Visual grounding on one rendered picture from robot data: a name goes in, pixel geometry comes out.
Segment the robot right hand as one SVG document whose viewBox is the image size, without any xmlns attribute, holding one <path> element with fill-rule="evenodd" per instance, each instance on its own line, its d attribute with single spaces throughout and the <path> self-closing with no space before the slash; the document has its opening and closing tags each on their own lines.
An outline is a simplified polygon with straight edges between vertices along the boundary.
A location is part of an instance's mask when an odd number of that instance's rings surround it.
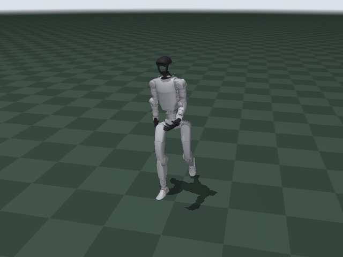
<svg viewBox="0 0 343 257">
<path fill-rule="evenodd" d="M 157 119 L 157 118 L 154 118 L 154 126 L 155 126 L 155 128 L 156 128 L 156 126 L 158 125 L 158 122 L 159 122 L 159 120 Z"/>
</svg>

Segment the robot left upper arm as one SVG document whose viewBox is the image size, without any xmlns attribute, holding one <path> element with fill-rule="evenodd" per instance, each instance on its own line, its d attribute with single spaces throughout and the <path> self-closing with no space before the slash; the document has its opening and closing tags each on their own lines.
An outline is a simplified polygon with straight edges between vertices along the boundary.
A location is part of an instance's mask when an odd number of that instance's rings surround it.
<svg viewBox="0 0 343 257">
<path fill-rule="evenodd" d="M 184 102 L 187 100 L 187 90 L 186 86 L 187 83 L 184 79 L 175 79 L 174 80 L 175 86 L 178 88 L 180 100 L 178 101 L 178 106 L 183 107 Z"/>
</svg>

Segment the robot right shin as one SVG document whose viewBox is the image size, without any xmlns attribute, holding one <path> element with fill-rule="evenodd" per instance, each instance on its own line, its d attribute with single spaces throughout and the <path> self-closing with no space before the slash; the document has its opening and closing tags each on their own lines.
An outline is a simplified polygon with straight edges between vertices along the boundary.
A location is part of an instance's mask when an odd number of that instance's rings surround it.
<svg viewBox="0 0 343 257">
<path fill-rule="evenodd" d="M 158 177 L 160 179 L 160 185 L 161 185 L 161 190 L 164 189 L 166 190 L 166 178 L 167 178 L 167 165 L 161 165 L 160 161 L 157 161 L 157 172 L 158 172 Z"/>
</svg>

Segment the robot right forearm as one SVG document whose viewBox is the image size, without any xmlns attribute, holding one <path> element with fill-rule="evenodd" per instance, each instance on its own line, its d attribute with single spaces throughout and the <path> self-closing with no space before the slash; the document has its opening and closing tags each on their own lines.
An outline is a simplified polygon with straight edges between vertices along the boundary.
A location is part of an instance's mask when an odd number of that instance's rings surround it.
<svg viewBox="0 0 343 257">
<path fill-rule="evenodd" d="M 157 118 L 159 120 L 158 105 L 156 106 L 151 105 L 151 108 L 152 108 L 153 120 L 154 118 Z"/>
</svg>

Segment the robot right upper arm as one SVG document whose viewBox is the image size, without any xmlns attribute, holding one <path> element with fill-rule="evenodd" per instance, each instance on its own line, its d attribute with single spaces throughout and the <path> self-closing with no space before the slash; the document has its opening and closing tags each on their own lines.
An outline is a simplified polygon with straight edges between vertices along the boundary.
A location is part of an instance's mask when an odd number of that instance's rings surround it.
<svg viewBox="0 0 343 257">
<path fill-rule="evenodd" d="M 151 95 L 152 95 L 152 98 L 150 98 L 149 103 L 153 106 L 156 106 L 158 104 L 158 96 L 157 96 L 156 88 L 155 88 L 155 80 L 156 79 L 157 78 L 151 80 L 149 83 L 149 86 L 151 88 Z"/>
</svg>

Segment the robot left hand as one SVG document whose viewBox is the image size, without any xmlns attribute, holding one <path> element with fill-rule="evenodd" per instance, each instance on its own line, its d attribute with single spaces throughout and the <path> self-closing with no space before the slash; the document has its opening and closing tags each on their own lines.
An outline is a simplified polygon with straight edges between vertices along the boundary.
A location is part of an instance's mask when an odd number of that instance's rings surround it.
<svg viewBox="0 0 343 257">
<path fill-rule="evenodd" d="M 166 123 L 166 125 L 168 125 L 168 126 L 164 125 L 163 129 L 164 129 L 165 131 L 172 130 L 172 129 L 175 128 L 176 126 L 179 126 L 180 122 L 181 122 L 181 119 L 178 118 L 178 119 L 176 119 L 175 121 L 172 121 L 173 124 L 171 124 L 171 125 L 169 125 L 169 124 Z"/>
</svg>

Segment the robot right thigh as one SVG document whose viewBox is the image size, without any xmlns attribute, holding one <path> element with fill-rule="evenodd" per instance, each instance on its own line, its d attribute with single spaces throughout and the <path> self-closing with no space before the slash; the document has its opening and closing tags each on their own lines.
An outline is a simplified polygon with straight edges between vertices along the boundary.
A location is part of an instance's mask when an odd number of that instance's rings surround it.
<svg viewBox="0 0 343 257">
<path fill-rule="evenodd" d="M 165 122 L 159 123 L 155 128 L 155 154 L 157 161 L 161 162 L 161 165 L 166 165 L 168 162 L 168 157 L 165 156 L 165 141 L 166 141 L 166 131 L 163 129 Z"/>
</svg>

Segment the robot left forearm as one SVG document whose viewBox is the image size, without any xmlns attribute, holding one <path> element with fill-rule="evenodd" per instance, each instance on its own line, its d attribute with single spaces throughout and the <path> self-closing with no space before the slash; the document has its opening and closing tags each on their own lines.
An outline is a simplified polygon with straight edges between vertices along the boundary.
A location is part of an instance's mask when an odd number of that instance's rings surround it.
<svg viewBox="0 0 343 257">
<path fill-rule="evenodd" d="M 181 122 L 182 122 L 182 118 L 183 118 L 183 115 L 184 115 L 186 109 L 187 109 L 187 101 L 184 102 L 184 106 L 183 107 L 179 107 L 178 108 L 178 112 L 176 114 L 175 120 L 180 118 Z M 181 124 L 181 122 L 180 122 L 180 124 Z"/>
</svg>

